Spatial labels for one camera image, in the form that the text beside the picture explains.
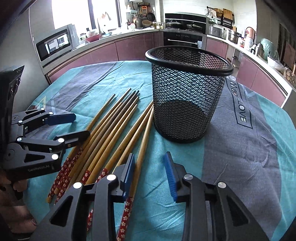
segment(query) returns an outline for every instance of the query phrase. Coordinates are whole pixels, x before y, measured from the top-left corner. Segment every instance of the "built-in oven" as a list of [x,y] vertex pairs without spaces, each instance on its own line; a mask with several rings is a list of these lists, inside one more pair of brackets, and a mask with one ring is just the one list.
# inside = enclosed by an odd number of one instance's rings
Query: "built-in oven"
[[163,32],[163,45],[178,45],[200,48],[205,50],[207,36],[184,30],[165,29]]

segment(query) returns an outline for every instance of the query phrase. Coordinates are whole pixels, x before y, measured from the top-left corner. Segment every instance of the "bowl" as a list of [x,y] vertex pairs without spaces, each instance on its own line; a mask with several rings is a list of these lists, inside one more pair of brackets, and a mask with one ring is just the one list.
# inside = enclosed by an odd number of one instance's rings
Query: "bowl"
[[149,20],[143,20],[143,21],[142,21],[142,25],[143,25],[144,27],[150,27],[150,26],[152,25],[152,22],[149,21]]
[[92,43],[94,41],[99,40],[101,37],[102,37],[102,34],[97,34],[97,35],[87,38],[86,41]]

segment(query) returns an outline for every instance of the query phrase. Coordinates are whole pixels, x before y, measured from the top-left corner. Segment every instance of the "cutting board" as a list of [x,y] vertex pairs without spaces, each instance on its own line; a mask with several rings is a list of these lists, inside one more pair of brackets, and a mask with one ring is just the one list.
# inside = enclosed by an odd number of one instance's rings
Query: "cutting board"
[[232,18],[232,11],[227,10],[227,9],[224,8],[223,9],[223,15],[224,15],[225,18],[228,18],[230,20],[233,20],[233,18]]

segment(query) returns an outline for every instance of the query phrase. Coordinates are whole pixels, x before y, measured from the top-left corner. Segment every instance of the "red bowl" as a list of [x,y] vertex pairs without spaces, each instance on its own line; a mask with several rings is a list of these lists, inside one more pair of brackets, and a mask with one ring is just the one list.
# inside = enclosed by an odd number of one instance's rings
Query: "red bowl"
[[92,43],[94,41],[99,40],[101,37],[102,37],[102,34],[97,34],[95,36],[87,38],[86,41]]

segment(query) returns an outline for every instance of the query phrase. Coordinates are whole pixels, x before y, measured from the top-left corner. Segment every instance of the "oven door handle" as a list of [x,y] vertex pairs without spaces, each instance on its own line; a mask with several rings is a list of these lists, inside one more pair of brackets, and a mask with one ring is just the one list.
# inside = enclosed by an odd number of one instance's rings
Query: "oven door handle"
[[195,44],[195,45],[198,45],[198,43],[191,43],[191,42],[187,42],[187,41],[180,41],[180,40],[172,40],[172,39],[168,39],[168,41],[173,41],[173,42],[182,42],[182,43],[187,43],[187,44]]

